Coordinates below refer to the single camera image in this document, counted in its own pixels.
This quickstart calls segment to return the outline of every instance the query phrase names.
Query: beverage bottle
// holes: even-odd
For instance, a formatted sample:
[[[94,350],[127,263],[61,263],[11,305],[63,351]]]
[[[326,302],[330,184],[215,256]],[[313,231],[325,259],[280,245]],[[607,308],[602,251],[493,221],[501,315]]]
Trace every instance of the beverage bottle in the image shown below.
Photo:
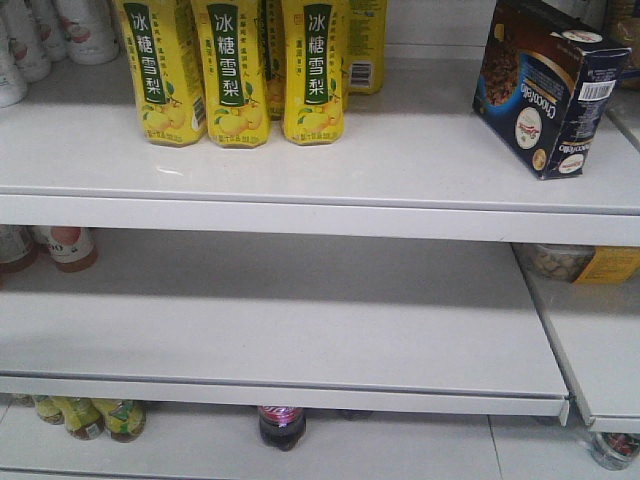
[[[1,3],[0,17],[9,33],[9,48],[27,82],[42,80],[51,72],[51,60],[40,41],[33,13],[24,0]]]
[[[102,415],[88,398],[51,397],[51,400],[62,411],[64,426],[74,438],[93,440],[104,430]]]
[[[596,432],[591,456],[607,470],[624,470],[640,452],[640,434]]]
[[[118,56],[120,46],[107,0],[55,0],[55,6],[71,60],[98,65]]]
[[[79,272],[89,268],[98,258],[98,250],[88,228],[40,225],[37,229],[47,239],[49,253],[58,270]]]
[[[62,411],[53,404],[53,400],[49,395],[34,395],[33,401],[36,406],[38,417],[51,425],[60,425],[64,423]]]
[[[304,435],[307,421],[299,407],[259,406],[260,436],[267,445],[287,452]]]
[[[131,442],[144,430],[146,413],[142,402],[110,398],[92,398],[91,403],[102,415],[111,438]]]
[[[31,10],[47,55],[52,62],[59,62],[67,56],[67,46],[60,31],[58,12],[51,0],[31,0]]]
[[[0,107],[18,103],[27,95],[27,82],[9,50],[9,32],[0,16]]]
[[[0,225],[0,273],[24,270],[36,258],[38,251],[26,227]]]

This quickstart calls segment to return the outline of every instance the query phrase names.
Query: dark soda bottle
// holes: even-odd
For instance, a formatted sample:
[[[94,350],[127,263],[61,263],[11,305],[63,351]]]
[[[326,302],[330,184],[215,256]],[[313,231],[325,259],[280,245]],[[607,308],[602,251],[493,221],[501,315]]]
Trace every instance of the dark soda bottle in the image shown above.
[[[303,408],[259,406],[258,415],[262,440],[283,452],[295,447],[307,428]]]

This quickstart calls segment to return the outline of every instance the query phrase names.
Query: yellow bottle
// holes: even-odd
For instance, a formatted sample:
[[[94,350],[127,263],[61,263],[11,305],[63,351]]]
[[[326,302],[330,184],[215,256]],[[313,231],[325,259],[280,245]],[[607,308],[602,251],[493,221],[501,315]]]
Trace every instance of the yellow bottle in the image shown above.
[[[223,147],[253,148],[271,120],[260,38],[261,0],[191,0],[207,96],[209,136]]]
[[[332,143],[344,131],[347,0],[282,0],[287,53],[283,130],[299,145]]]
[[[267,99],[271,118],[284,115],[287,57],[284,50],[282,0],[262,0],[263,44]]]
[[[349,90],[376,93],[384,81],[387,0],[349,0]]]
[[[189,0],[115,0],[138,115],[151,143],[182,147],[204,134],[204,87]]]

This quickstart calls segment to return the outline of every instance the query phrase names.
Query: chocolate cereal box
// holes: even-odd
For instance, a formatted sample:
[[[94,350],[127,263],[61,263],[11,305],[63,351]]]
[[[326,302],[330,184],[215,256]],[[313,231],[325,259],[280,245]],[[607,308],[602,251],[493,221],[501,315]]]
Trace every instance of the chocolate cereal box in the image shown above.
[[[473,108],[540,179],[580,175],[630,49],[539,0],[498,0]]]

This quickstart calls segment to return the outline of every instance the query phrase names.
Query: shelf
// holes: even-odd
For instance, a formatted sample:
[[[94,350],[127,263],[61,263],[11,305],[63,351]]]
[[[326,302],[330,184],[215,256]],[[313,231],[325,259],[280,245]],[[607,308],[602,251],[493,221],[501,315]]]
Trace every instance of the shelf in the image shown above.
[[[0,111],[0,222],[640,245],[640,166],[616,127],[603,120],[585,175],[538,181],[472,113],[479,66],[390,59],[334,145],[274,125],[241,151],[149,145],[124,58],[57,63]]]
[[[0,424],[0,444],[3,479],[24,469],[28,472],[15,479],[45,473],[144,479],[500,479],[486,417],[376,412],[366,421],[349,422],[333,411],[312,411],[305,436],[283,453],[262,444],[257,414],[248,407],[153,405],[145,432],[125,445],[106,434],[80,442],[62,426],[40,421],[33,409],[11,407]]]
[[[622,285],[527,277],[585,423],[593,431],[640,432],[640,277]]]
[[[640,151],[640,92],[618,90],[611,99],[609,117]]]
[[[566,416],[507,244],[96,235],[90,270],[6,278],[0,391]]]

